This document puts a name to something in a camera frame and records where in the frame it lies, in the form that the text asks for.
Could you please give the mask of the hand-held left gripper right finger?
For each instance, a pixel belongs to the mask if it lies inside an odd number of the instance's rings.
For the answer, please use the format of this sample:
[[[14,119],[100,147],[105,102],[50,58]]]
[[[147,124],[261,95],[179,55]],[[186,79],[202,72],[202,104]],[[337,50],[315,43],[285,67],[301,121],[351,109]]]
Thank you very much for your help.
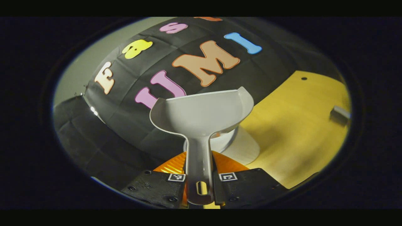
[[[217,152],[214,159],[214,204],[222,209],[250,209],[282,198],[288,189],[262,168],[248,169]]]

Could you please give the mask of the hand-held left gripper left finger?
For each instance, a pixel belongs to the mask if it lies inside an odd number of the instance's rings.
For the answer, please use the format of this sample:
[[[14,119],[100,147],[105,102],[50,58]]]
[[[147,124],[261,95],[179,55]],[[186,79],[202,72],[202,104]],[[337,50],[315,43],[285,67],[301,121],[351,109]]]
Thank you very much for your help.
[[[188,208],[185,194],[185,160],[186,153],[181,153],[154,170],[144,170],[123,187],[121,192],[156,207]]]

